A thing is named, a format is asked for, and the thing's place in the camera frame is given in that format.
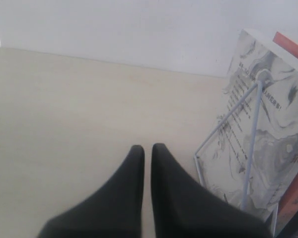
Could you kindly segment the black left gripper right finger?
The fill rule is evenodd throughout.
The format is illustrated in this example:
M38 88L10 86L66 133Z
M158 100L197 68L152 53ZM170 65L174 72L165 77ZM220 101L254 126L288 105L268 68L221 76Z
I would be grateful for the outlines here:
M165 144L151 153L151 200L158 238L270 238L264 222L200 186Z

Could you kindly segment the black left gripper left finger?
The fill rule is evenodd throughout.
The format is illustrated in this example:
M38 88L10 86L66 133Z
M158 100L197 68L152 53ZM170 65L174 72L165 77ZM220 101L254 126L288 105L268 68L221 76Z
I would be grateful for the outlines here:
M130 148L111 178L94 194L47 221L40 238L140 238L145 152Z

